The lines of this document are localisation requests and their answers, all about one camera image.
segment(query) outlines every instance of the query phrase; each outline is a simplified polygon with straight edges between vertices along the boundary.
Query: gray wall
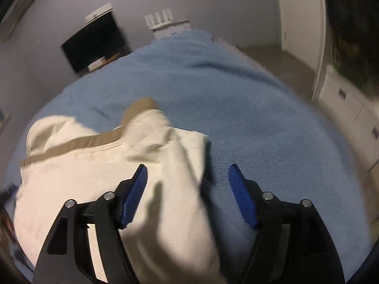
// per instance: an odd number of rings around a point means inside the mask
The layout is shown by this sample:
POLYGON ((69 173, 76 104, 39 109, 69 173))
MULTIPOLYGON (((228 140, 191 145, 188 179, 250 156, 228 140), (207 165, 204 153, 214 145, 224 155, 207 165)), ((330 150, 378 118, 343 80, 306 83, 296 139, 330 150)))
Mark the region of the gray wall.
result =
POLYGON ((0 135, 0 187, 7 163, 32 116, 42 106, 31 79, 20 61, 15 40, 0 42, 0 108, 12 119, 0 135))
POLYGON ((280 42, 277 0, 37 0, 15 34, 41 99, 51 99, 77 79, 60 46, 85 25, 86 15, 108 2, 133 49, 153 40, 143 16, 165 8, 232 44, 280 42))

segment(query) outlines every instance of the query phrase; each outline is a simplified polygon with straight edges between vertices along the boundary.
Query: blue bedspread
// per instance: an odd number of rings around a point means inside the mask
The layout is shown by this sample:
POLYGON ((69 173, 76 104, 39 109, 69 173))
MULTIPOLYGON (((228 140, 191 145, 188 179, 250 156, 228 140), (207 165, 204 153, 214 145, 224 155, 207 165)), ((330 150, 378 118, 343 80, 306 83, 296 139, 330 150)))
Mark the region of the blue bedspread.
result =
MULTIPOLYGON (((313 201, 346 279, 363 263, 372 244, 345 140, 277 79, 225 51, 205 32, 154 41, 86 75, 48 103, 30 125, 63 114, 107 131, 119 125, 125 109, 140 97, 153 97, 174 127, 209 136, 213 182, 204 190, 228 278, 238 277, 254 242, 227 183, 231 163, 281 200, 313 201)), ((26 156, 29 126, 10 162, 6 184, 21 183, 18 164, 26 156)))

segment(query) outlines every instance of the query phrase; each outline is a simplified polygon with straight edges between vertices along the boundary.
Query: silver screw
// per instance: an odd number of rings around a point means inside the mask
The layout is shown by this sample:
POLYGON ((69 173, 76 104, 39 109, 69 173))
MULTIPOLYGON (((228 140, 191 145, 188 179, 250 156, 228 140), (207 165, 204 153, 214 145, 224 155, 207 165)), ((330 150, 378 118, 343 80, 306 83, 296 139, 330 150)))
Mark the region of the silver screw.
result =
POLYGON ((75 200, 68 200, 68 201, 65 202, 64 205, 65 205, 67 208, 71 208, 71 207, 74 206, 75 204, 76 204, 75 200))
POLYGON ((114 198, 114 192, 112 191, 109 191, 107 193, 104 194, 104 198, 108 201, 108 200, 111 200, 114 198))
POLYGON ((271 192, 264 192, 262 196, 265 200, 272 200, 274 198, 274 195, 271 192))
POLYGON ((303 204, 304 207, 311 207, 312 202, 310 200, 302 200, 301 204, 303 204))

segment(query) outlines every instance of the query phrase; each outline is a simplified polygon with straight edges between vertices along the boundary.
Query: white garment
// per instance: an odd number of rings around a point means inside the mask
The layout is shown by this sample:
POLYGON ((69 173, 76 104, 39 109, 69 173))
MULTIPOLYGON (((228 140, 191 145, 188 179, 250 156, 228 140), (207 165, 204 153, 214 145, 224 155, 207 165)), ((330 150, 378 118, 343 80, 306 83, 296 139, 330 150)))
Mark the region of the white garment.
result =
MULTIPOLYGON (((28 156, 94 134, 69 116, 43 118, 29 131, 28 156)), ((96 200, 131 178, 143 163, 148 170, 147 186, 133 222, 120 231, 139 281, 224 283, 199 196, 206 139, 198 132, 169 127, 163 113, 151 109, 132 118, 113 143, 75 149, 22 167, 14 227, 25 254, 35 265, 66 200, 96 200)), ((89 237, 95 273, 107 281, 94 227, 89 237)))

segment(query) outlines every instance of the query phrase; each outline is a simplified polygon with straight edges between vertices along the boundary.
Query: television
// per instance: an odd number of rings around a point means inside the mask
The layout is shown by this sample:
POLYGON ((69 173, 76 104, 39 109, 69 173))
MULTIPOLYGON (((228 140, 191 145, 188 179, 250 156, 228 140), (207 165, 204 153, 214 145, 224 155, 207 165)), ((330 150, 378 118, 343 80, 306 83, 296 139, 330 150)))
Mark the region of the television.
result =
POLYGON ((112 12, 87 24, 62 45, 62 50, 76 73, 100 58, 109 59, 121 51, 130 53, 112 12))

